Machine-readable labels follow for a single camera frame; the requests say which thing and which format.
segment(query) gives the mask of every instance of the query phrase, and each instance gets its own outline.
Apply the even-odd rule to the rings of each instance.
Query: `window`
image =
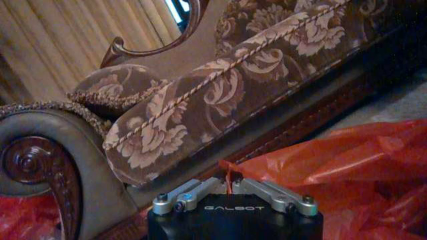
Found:
[[[179,30],[183,33],[190,20],[190,4],[185,0],[166,0]]]

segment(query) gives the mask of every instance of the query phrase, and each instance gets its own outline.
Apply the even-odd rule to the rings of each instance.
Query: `sofa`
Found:
[[[426,62],[426,8],[211,0],[185,42],[149,56],[110,52],[70,101],[0,107],[0,194],[51,191],[67,239],[141,239],[141,211],[159,193],[225,176],[219,160],[242,163],[311,138],[406,84]]]

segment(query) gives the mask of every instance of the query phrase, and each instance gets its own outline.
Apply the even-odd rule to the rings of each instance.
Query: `carved wooden armrest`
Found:
[[[113,43],[110,45],[110,48],[107,50],[107,53],[101,63],[101,68],[106,68],[109,66],[115,65],[115,60],[118,59],[123,59],[121,60],[121,62],[123,62],[131,58],[146,57],[150,55],[159,54],[166,50],[175,48],[190,38],[190,36],[194,34],[199,26],[210,0],[187,0],[186,2],[190,3],[190,20],[189,20],[189,26],[183,34],[179,36],[179,38],[175,41],[173,41],[169,45],[155,50],[134,51],[125,47],[125,40],[122,37],[118,36],[113,40]]]
[[[0,119],[0,195],[53,191],[67,240],[95,238],[139,212],[102,143],[89,123],[67,112],[31,110]]]

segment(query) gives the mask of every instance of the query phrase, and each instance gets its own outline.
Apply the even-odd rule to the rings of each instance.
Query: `twisted rope piping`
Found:
[[[230,69],[233,69],[238,64],[241,64],[245,60],[247,60],[249,57],[251,57],[254,54],[257,54],[267,45],[274,43],[278,39],[287,37],[290,34],[293,34],[299,28],[306,26],[310,22],[316,21],[320,17],[326,15],[328,13],[333,12],[336,9],[345,6],[348,3],[350,3],[353,0],[346,0],[344,3],[338,3],[334,6],[332,6],[329,9],[325,9],[322,12],[320,12],[317,15],[302,21],[298,25],[295,25],[290,30],[279,33],[274,38],[269,39],[262,45],[259,45],[255,49],[253,49],[246,55],[243,55],[234,63],[229,65],[222,71],[215,72],[215,74],[206,77],[205,81],[194,87],[185,95],[182,95],[174,102],[171,102],[166,108],[159,112],[155,116],[153,116],[149,121],[146,121],[139,127],[134,129],[134,131],[130,131],[118,142],[113,144],[103,144],[103,148],[106,151],[111,150],[126,140],[129,140],[138,132],[143,130],[150,124],[155,122],[158,118],[162,117],[162,115],[170,111],[173,108],[175,108],[183,101],[186,101],[207,84],[210,84],[219,76],[222,76]]]

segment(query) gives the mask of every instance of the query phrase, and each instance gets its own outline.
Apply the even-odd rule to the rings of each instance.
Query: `logo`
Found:
[[[265,206],[235,206],[235,207],[227,207],[227,206],[206,206],[205,210],[223,210],[223,211],[255,211],[255,210],[263,210]]]

